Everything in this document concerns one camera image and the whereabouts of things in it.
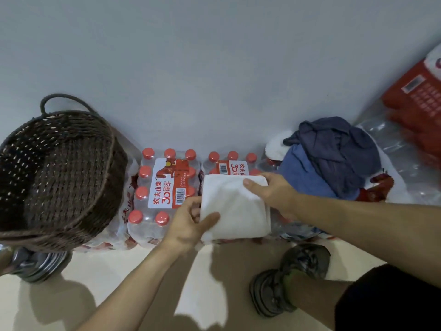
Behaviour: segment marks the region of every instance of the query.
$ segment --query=brown wicker basket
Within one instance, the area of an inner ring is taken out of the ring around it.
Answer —
[[[47,114],[53,97],[90,112]],[[95,237],[118,212],[127,155],[112,127],[84,101],[52,94],[40,109],[40,117],[0,147],[0,243],[67,251]]]

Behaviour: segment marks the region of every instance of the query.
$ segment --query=forearm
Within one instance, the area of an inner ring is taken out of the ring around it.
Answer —
[[[441,288],[441,208],[306,195],[296,204],[303,222]]]
[[[158,246],[136,267],[77,331],[136,331],[176,251]]]

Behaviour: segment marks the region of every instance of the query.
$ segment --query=black shorts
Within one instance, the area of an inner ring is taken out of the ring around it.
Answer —
[[[441,289],[383,265],[364,274],[335,309],[336,331],[439,330]]]

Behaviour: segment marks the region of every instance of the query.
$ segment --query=shoe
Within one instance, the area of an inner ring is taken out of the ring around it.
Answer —
[[[250,283],[250,295],[259,315],[275,317],[296,309],[285,295],[283,278],[292,270],[305,272],[312,278],[325,278],[331,254],[322,245],[301,244],[285,252],[279,269],[255,276]]]

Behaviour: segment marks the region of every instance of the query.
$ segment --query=left hand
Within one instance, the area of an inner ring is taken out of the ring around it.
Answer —
[[[184,201],[176,211],[159,246],[176,251],[179,255],[187,253],[196,246],[202,234],[212,228],[221,217],[215,212],[199,222],[201,201],[201,196],[189,197]]]

